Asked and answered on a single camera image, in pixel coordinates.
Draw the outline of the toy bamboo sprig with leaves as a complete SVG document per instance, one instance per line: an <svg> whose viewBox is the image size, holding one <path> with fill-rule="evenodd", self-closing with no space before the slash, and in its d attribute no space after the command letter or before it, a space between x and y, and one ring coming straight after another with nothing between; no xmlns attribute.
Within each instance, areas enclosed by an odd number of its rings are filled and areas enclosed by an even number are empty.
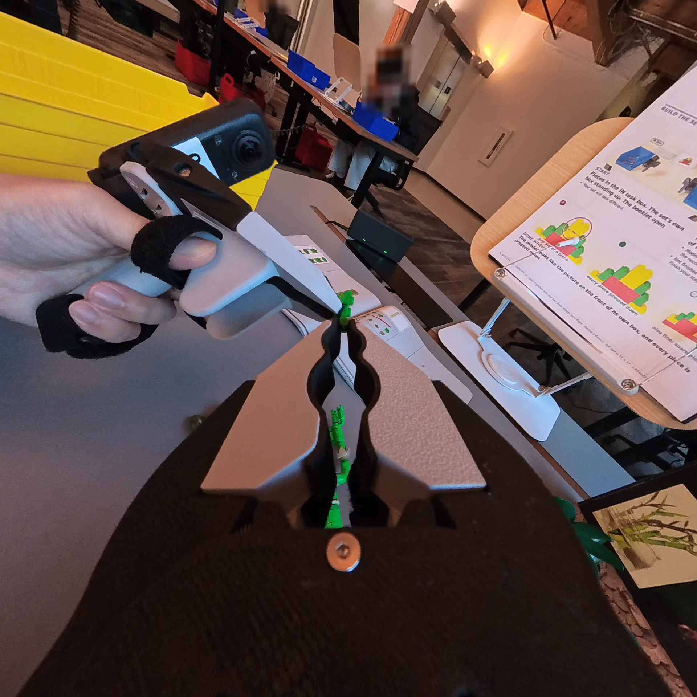
<svg viewBox="0 0 697 697"><path fill-rule="evenodd" d="M584 553L590 562L593 571L599 578L600 565L602 563L609 564L616 571L625 571L622 561L606 546L611 538L607 536L597 526L593 526L586 522L578 521L577 511L571 501L567 501L557 496L553 497L558 506L561 508L564 517L570 523L572 530L579 543L583 547Z"/></svg>

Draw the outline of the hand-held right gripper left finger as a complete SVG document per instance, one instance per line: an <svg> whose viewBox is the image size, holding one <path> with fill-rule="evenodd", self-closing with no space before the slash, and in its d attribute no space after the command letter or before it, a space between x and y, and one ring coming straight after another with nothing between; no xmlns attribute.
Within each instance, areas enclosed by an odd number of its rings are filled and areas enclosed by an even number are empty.
<svg viewBox="0 0 697 697"><path fill-rule="evenodd" d="M277 503L294 526L326 526L335 465L324 402L335 387L335 321L260 373L201 490Z"/></svg>

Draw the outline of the green toy bamboo stalk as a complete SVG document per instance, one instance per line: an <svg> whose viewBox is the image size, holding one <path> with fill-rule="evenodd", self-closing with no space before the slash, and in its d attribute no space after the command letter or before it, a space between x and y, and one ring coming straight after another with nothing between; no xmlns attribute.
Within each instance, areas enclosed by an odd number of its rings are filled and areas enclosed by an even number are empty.
<svg viewBox="0 0 697 697"><path fill-rule="evenodd" d="M350 452L344 437L344 425L346 422L344 406L338 405L330 412L330 442L333 447L338 471L336 472L336 487L333 501L326 520L326 529L340 529L342 524L341 504L338 497L338 489L347 483L351 470Z"/></svg>

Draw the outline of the blue plastic bin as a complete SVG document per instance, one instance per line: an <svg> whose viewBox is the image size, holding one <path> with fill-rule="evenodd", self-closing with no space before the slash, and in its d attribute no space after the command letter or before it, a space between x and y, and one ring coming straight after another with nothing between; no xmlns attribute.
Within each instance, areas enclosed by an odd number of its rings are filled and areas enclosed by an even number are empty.
<svg viewBox="0 0 697 697"><path fill-rule="evenodd" d="M386 142L392 142L399 132L399 126L384 117L378 109L358 100L353 112L353 120L366 131Z"/></svg>
<svg viewBox="0 0 697 697"><path fill-rule="evenodd" d="M314 63L291 49L288 51L286 64L293 74L319 91L325 91L331 84L329 74L326 74Z"/></svg>
<svg viewBox="0 0 697 697"><path fill-rule="evenodd" d="M262 13L260 15L260 21L256 15L249 15L238 7L233 9L233 21L242 27L244 30L249 32L256 32L258 35L265 38L268 37L268 30L266 28L266 15Z"/></svg>

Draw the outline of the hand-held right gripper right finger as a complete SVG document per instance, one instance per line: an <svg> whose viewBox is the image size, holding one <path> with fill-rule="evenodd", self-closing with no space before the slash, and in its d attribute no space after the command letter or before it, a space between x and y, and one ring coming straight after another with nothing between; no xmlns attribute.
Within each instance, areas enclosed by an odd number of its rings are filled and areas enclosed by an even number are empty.
<svg viewBox="0 0 697 697"><path fill-rule="evenodd" d="M347 479L353 527L394 526L413 501L486 488L438 388L357 321L347 329L354 388L364 404Z"/></svg>

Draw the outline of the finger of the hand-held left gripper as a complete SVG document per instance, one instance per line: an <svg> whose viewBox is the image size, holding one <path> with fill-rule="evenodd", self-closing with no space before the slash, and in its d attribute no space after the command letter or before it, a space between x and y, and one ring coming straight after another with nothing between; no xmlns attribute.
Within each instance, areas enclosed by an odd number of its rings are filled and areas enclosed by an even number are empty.
<svg viewBox="0 0 697 697"><path fill-rule="evenodd" d="M321 270L259 214L246 215L236 232L273 263L274 275L266 283L279 289L292 309L305 310L314 318L333 318L340 313L342 302Z"/></svg>

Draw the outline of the stack of yellow bins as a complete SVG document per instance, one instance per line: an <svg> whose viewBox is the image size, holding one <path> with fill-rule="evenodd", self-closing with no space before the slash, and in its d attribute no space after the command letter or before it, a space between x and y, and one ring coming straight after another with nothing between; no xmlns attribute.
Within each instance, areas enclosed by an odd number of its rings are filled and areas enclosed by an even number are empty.
<svg viewBox="0 0 697 697"><path fill-rule="evenodd" d="M88 181L152 217L120 175L131 141L170 146L257 207L276 165L262 110L1 13L1 173Z"/></svg>

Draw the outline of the white stand base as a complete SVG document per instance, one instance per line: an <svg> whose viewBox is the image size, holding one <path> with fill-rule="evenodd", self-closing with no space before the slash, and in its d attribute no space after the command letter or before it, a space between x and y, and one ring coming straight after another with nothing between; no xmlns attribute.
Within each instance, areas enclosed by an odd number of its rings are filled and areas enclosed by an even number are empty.
<svg viewBox="0 0 697 697"><path fill-rule="evenodd" d="M440 328L440 344L531 438L549 437L561 413L550 395L490 336L471 321Z"/></svg>

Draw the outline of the grey desk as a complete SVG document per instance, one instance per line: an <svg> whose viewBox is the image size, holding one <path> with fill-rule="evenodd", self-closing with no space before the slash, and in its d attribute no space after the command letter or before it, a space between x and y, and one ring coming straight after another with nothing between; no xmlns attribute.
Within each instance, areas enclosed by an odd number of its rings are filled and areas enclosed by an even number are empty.
<svg viewBox="0 0 697 697"><path fill-rule="evenodd" d="M47 353L5 321L3 696L669 696L523 455L447 386L486 488L294 526L201 484L276 321ZM276 341L281 340L281 348Z"/></svg>

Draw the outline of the black box with green light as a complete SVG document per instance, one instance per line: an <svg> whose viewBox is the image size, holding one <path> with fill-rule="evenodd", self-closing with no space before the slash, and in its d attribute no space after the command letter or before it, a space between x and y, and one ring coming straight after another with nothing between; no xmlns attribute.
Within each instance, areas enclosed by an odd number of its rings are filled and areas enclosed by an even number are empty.
<svg viewBox="0 0 697 697"><path fill-rule="evenodd" d="M347 230L347 238L370 248L380 257L399 263L413 245L413 239L391 227L383 219L357 210Z"/></svg>

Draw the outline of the long wooden table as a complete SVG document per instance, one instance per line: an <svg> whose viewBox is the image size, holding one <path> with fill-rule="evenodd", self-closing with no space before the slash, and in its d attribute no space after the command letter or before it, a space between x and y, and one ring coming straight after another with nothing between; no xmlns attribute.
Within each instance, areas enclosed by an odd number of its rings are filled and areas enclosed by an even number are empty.
<svg viewBox="0 0 697 697"><path fill-rule="evenodd" d="M339 140L357 144L366 140L372 144L376 154L353 197L353 204L360 207L367 198L372 185L383 184L395 190L404 187L418 156L393 142L386 142L372 135L354 120L346 110L324 91L319 91L293 74L287 66L288 51L284 51L274 42L265 39L256 32L249 32L233 21L233 15L227 13L232 8L230 1L196 1L207 15L213 18L214 34L211 52L211 74L213 79L220 72L220 43L222 39L231 39L234 32L239 42L244 42L249 50L262 54L264 59L274 65L280 72L280 86L288 95L282 125L277 135L276 159L288 167L298 164L295 151L300 133L305 129L307 118L311 115L316 122L324 125Z"/></svg>

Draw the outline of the wall plate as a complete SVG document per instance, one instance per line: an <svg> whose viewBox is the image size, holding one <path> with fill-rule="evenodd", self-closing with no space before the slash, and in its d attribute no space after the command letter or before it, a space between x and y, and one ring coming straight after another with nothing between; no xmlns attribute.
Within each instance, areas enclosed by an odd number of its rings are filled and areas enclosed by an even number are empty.
<svg viewBox="0 0 697 697"><path fill-rule="evenodd" d="M480 154L477 156L477 161L485 167L490 167L496 160L501 150L508 143L514 131L506 127L499 127L495 130L492 137L483 147Z"/></svg>

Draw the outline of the open instruction booklet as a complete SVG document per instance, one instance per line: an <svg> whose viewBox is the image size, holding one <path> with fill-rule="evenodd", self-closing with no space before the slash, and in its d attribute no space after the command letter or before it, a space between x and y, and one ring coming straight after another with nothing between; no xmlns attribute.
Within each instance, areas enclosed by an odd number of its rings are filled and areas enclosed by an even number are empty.
<svg viewBox="0 0 697 697"><path fill-rule="evenodd" d="M472 392L426 347L404 309L383 305L376 295L341 269L309 236L290 236L288 240L304 258L318 267L337 294L353 293L351 318L393 347L430 380L447 386L463 403L470 402Z"/></svg>

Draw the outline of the printed instruction sheet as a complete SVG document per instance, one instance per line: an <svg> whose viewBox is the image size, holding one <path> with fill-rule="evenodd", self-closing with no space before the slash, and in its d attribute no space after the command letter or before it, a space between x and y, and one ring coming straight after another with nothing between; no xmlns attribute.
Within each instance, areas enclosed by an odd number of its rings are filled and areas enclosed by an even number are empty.
<svg viewBox="0 0 697 697"><path fill-rule="evenodd" d="M492 248L503 285L620 392L696 422L696 68Z"/></svg>

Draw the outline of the red container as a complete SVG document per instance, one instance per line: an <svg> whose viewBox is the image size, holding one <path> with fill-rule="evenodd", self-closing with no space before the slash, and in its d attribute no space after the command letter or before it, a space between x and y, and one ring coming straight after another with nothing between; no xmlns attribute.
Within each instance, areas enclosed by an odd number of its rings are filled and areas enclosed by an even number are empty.
<svg viewBox="0 0 697 697"><path fill-rule="evenodd" d="M204 88L208 87L211 72L210 59L200 57L188 50L181 40L176 43L175 66L189 82Z"/></svg>
<svg viewBox="0 0 697 697"><path fill-rule="evenodd" d="M317 129L306 127L295 151L296 158L310 170L325 173L333 153L333 146Z"/></svg>
<svg viewBox="0 0 697 697"><path fill-rule="evenodd" d="M260 88L258 88L254 82L236 82L231 74L223 74L218 88L218 102L220 104L224 104L238 98L249 99L257 104L263 113L266 111L266 99L264 92L260 90Z"/></svg>

